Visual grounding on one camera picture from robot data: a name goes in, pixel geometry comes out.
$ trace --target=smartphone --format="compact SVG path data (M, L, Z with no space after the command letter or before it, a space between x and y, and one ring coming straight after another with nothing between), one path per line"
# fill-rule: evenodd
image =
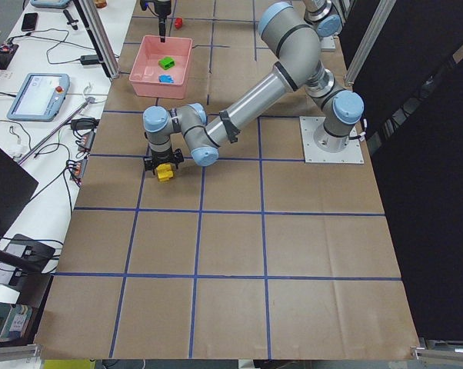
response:
M34 31L37 27L38 13L26 13L23 16L22 31Z

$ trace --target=white mounting plate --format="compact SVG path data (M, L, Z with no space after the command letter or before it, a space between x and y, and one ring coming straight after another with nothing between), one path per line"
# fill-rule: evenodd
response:
M360 141L349 140L348 146L341 152L327 152L314 142L314 132L324 123L325 117L300 117L301 140L305 163L316 164L364 164ZM351 130L350 136L356 136L356 128Z
M334 43L334 37L328 36L321 39L321 50L323 52L335 52L336 44Z

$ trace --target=black panel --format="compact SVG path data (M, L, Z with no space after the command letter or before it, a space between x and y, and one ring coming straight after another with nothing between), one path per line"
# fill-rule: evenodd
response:
M418 334L463 341L463 60L372 161Z
M0 236L22 212L38 182L0 149Z
M376 2L355 3L341 45L349 65ZM365 101L371 137L463 44L463 0L396 2L367 57L354 91Z

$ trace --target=green block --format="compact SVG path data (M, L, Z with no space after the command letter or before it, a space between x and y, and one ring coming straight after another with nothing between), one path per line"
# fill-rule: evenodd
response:
M164 70L167 70L175 66L175 60L173 60L169 56L165 56L163 59L160 59L158 61L158 64L160 64L160 67L162 67Z

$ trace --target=black monitor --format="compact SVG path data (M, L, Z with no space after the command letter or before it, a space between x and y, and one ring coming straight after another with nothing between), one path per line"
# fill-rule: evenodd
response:
M0 149L0 240L30 201L37 186L38 182ZM0 250L0 263L21 271L41 272L55 252L54 248L26 236L13 238L5 251Z

